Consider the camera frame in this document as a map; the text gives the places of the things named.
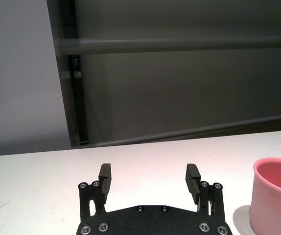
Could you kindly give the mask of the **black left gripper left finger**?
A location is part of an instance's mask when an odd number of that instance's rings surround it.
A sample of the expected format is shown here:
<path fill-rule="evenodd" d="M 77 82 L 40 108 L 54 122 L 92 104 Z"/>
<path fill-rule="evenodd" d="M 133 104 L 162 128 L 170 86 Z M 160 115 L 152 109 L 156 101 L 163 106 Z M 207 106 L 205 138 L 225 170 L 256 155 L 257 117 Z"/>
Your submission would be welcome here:
<path fill-rule="evenodd" d="M 105 204 L 110 190 L 111 180 L 111 164 L 102 164 L 98 180 L 93 181 L 90 185 L 86 182 L 81 182 L 78 185 L 81 221 L 91 216 L 90 201 L 94 202 L 96 214 L 106 212 Z"/>

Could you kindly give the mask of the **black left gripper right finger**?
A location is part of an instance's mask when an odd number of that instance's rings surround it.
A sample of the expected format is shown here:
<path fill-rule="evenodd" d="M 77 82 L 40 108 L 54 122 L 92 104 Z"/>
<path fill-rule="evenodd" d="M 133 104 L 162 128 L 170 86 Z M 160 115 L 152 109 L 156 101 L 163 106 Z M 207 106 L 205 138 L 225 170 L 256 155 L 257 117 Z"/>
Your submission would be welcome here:
<path fill-rule="evenodd" d="M 195 164 L 187 164 L 185 180 L 194 203 L 197 205 L 197 212 L 225 220 L 223 186 L 220 183 L 210 185 L 208 182 L 202 181 Z"/>

